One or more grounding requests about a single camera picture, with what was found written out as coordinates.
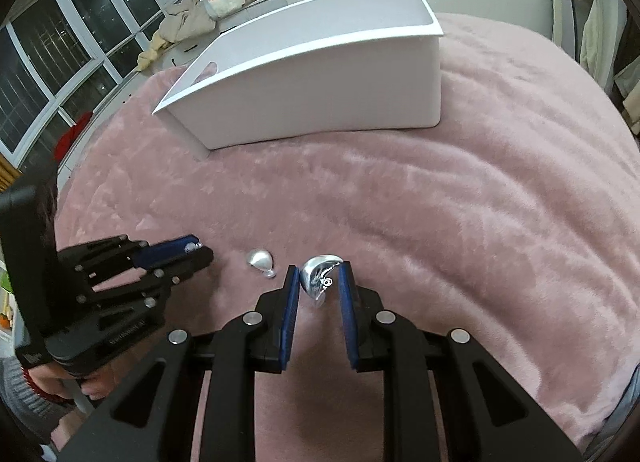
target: red cloth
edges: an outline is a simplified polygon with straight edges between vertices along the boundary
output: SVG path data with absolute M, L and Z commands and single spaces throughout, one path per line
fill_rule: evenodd
M 56 148 L 53 150 L 53 158 L 56 160 L 56 162 L 62 162 L 62 159 L 65 158 L 65 155 L 69 152 L 71 146 L 73 146 L 73 143 L 76 141 L 76 138 L 78 138 L 78 135 L 80 135 L 86 125 L 89 124 L 89 121 L 91 120 L 91 117 L 93 115 L 93 111 L 87 111 L 86 113 L 84 113 L 82 117 L 78 119 L 76 125 L 70 127 L 69 131 L 67 131 L 60 138 L 60 140 L 58 140 L 58 144 L 56 144 Z

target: brown curtain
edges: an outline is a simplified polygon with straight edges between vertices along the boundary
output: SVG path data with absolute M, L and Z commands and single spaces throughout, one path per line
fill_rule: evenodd
M 0 155 L 0 192 L 13 184 L 18 176 L 20 176 L 20 172 Z

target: white cardboard box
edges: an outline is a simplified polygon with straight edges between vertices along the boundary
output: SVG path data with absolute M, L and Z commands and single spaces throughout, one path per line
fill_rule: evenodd
M 157 115 L 199 158 L 236 144 L 440 120 L 442 28 L 425 0 L 305 0 L 222 34 Z

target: pink blanket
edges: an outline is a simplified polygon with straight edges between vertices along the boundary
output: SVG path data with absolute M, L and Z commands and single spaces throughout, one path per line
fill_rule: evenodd
M 59 246 L 195 233 L 215 265 L 167 311 L 194 334 L 252 309 L 290 263 L 340 255 L 424 330 L 468 329 L 580 443 L 640 362 L 640 154 L 551 42 L 440 19 L 432 129 L 312 135 L 197 162 L 150 115 L 181 70 L 152 77 L 62 193 Z M 276 279 L 244 263 L 255 247 L 273 253 Z M 290 368 L 257 378 L 256 429 L 264 461 L 382 459 L 382 379 L 350 371 L 336 294 L 320 310 L 301 300 Z

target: metal screw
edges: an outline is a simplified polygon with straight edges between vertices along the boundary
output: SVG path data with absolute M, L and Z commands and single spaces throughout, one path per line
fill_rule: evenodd
M 199 242 L 195 243 L 193 241 L 190 241 L 184 246 L 184 252 L 193 252 L 193 251 L 196 251 L 196 249 L 199 249 L 200 247 L 202 247 L 201 243 Z
M 468 343 L 471 336 L 469 332 L 466 330 L 462 330 L 462 328 L 456 328 L 451 331 L 451 339 L 453 339 L 456 343 L 460 343 L 461 345 Z
M 390 325 L 396 320 L 396 315 L 388 310 L 381 310 L 376 314 L 376 320 L 383 325 Z
M 246 325 L 257 325 L 262 322 L 262 314 L 259 312 L 247 312 L 244 316 L 242 316 L 242 321 Z
M 169 342 L 172 345 L 181 345 L 187 340 L 187 337 L 189 337 L 189 334 L 184 330 L 178 329 L 169 332 Z

